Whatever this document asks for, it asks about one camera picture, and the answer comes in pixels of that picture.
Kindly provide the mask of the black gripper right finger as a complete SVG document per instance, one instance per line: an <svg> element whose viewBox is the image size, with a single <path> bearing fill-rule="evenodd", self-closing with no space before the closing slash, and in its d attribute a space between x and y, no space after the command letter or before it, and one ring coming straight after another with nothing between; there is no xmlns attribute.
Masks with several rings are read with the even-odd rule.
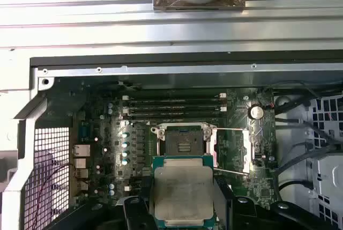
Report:
<svg viewBox="0 0 343 230"><path fill-rule="evenodd" d="M274 202L265 209L250 198L235 196L225 178L214 179L214 210L225 229L337 229L290 202Z"/></svg>

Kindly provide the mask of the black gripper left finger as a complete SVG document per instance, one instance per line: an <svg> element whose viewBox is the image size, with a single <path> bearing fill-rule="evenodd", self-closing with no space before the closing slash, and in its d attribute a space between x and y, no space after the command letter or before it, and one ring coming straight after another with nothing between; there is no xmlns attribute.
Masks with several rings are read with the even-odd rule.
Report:
<svg viewBox="0 0 343 230"><path fill-rule="evenodd" d="M149 212L151 179L141 179L133 196L126 196L109 205L94 199L75 209L67 209L44 229L151 229Z"/></svg>

